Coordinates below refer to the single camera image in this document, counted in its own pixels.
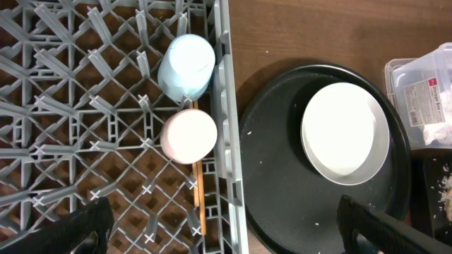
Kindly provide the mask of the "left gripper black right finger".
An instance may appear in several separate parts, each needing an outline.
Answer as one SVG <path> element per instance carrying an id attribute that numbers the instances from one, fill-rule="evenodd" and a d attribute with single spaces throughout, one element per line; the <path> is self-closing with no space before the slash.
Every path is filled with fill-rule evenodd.
<path id="1" fill-rule="evenodd" d="M 337 224 L 346 253 L 363 253 L 358 242 L 363 236 L 383 253 L 450 253 L 451 247 L 411 228 L 384 212 L 370 210 L 348 195 L 342 195 Z"/>

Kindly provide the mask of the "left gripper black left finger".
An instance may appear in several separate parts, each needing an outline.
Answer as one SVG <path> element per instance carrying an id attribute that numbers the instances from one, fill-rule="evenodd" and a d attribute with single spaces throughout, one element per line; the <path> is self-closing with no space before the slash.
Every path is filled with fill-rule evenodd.
<path id="1" fill-rule="evenodd" d="M 49 226 L 1 249 L 6 254 L 105 254 L 114 216 L 109 200 L 98 198 Z"/>

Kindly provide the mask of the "white round plate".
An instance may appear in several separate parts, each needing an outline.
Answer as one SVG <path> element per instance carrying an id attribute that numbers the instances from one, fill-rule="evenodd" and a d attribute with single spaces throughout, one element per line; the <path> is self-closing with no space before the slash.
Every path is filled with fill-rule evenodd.
<path id="1" fill-rule="evenodd" d="M 375 96 L 352 83 L 333 83 L 314 93 L 300 135 L 315 170 L 342 186 L 373 178 L 386 161 L 391 137 Z"/>

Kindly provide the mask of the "pink plastic cup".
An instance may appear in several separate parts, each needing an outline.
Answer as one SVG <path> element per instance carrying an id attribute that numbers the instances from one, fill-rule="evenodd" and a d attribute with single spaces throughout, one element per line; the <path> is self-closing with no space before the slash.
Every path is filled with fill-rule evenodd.
<path id="1" fill-rule="evenodd" d="M 185 109 L 171 116 L 164 125 L 162 151 L 179 164 L 193 164 L 214 147 L 218 130 L 211 116 L 200 109 Z"/>

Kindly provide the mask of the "wooden chopstick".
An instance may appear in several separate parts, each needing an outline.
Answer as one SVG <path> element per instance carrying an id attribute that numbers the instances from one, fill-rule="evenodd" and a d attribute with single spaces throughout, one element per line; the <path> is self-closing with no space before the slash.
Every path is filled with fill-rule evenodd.
<path id="1" fill-rule="evenodd" d="M 204 184 L 203 184 L 203 167 L 202 161 L 199 160 L 196 163 L 197 167 L 197 178 L 198 178 L 198 194 L 199 194 L 199 208 L 200 208 L 200 223 L 201 223 L 201 233 L 203 236 L 207 233 L 206 227 L 206 206 L 204 198 Z"/>
<path id="2" fill-rule="evenodd" d="M 199 189 L 198 189 L 198 162 L 192 164 L 193 175 L 195 177 L 196 183 L 194 186 L 194 205 L 198 207 L 199 203 Z"/>

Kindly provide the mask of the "light blue plastic cup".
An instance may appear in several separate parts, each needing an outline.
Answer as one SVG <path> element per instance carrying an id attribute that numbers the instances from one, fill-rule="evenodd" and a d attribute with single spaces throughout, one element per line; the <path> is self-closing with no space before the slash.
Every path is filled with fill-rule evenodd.
<path id="1" fill-rule="evenodd" d="M 157 72 L 162 91 L 175 102 L 194 101 L 206 91 L 213 74 L 215 52 L 199 35 L 176 37 L 169 45 Z"/>

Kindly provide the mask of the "white tissue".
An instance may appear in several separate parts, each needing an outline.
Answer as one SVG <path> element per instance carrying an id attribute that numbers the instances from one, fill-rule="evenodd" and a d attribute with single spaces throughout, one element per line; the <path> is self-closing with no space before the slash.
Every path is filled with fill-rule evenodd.
<path id="1" fill-rule="evenodd" d="M 451 124 L 433 123 L 423 127 L 423 139 L 425 145 L 431 145 L 434 141 L 442 145 L 451 145 Z"/>

